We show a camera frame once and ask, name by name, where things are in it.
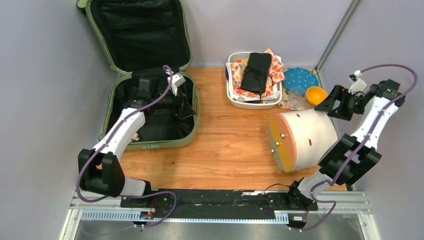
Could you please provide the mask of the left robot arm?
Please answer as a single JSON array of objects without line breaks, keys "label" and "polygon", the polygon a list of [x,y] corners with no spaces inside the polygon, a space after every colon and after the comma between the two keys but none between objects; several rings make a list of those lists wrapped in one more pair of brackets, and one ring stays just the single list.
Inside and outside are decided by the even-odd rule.
[{"label": "left robot arm", "polygon": [[113,88],[99,142],[78,154],[76,192],[101,199],[133,197],[138,206],[153,201],[146,180],[124,174],[120,160],[126,149],[157,149],[189,144],[199,123],[192,78],[124,77]]}]

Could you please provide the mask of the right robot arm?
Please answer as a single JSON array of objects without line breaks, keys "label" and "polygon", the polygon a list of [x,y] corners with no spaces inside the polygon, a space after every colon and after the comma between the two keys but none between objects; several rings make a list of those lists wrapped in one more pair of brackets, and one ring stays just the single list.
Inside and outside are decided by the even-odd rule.
[{"label": "right robot arm", "polygon": [[336,85],[315,107],[332,118],[349,121],[358,114],[362,119],[354,133],[345,133],[323,154],[319,170],[290,185],[284,200],[289,209],[308,208],[318,193],[333,185],[355,183],[379,162],[382,157],[377,151],[380,134],[389,118],[405,102],[399,87],[400,83],[394,80],[382,80],[361,95]]}]

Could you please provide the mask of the white plastic tub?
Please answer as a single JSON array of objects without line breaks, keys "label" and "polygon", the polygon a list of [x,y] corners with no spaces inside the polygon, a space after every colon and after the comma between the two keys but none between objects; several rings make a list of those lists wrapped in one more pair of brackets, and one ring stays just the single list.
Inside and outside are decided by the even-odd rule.
[{"label": "white plastic tub", "polygon": [[233,84],[232,84],[232,73],[231,73],[231,64],[235,62],[238,59],[244,59],[248,58],[250,55],[250,52],[235,52],[232,53],[227,60],[227,63],[225,64],[225,77],[226,77],[226,95],[229,99],[230,103],[241,109],[248,109],[248,110],[266,110],[271,109],[274,106],[276,106],[282,99],[283,99],[283,92],[284,87],[283,83],[279,82],[278,84],[275,84],[274,88],[276,91],[276,98],[270,99],[270,100],[254,100],[254,101],[246,101],[241,102],[237,101],[233,96]]}]

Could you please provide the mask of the cream cylindrical container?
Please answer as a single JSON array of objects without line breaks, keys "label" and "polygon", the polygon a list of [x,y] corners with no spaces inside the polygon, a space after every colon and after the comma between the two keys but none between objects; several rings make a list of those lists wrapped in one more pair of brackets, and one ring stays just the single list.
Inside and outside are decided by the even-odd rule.
[{"label": "cream cylindrical container", "polygon": [[279,114],[288,121],[296,145],[297,159],[293,171],[317,166],[338,140],[335,127],[324,112],[306,109]]}]

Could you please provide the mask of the black pouch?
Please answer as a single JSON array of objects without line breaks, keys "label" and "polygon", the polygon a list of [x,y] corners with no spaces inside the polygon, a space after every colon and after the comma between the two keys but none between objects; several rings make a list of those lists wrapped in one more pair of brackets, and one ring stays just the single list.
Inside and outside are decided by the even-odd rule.
[{"label": "black pouch", "polygon": [[262,95],[266,91],[271,62],[272,56],[269,53],[250,53],[240,88]]}]

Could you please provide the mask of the floral orange print cloth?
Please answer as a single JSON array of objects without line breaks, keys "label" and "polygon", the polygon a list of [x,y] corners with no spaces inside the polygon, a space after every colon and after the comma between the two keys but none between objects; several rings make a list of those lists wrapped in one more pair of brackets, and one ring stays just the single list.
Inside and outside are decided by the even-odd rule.
[{"label": "floral orange print cloth", "polygon": [[240,102],[275,99],[284,64],[271,49],[250,52],[230,64],[232,93]]}]

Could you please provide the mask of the green hard-shell suitcase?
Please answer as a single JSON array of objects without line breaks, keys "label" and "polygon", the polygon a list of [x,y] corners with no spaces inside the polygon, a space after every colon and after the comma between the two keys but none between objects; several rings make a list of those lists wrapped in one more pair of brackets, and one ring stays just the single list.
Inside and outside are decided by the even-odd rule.
[{"label": "green hard-shell suitcase", "polygon": [[[199,92],[194,78],[187,73],[192,62],[192,51],[182,1],[79,0],[76,6],[91,24],[109,68],[119,74],[113,88],[122,78],[167,77],[163,70],[163,66],[167,65],[174,73],[192,78],[199,126]],[[111,92],[100,136],[103,134]]]}]

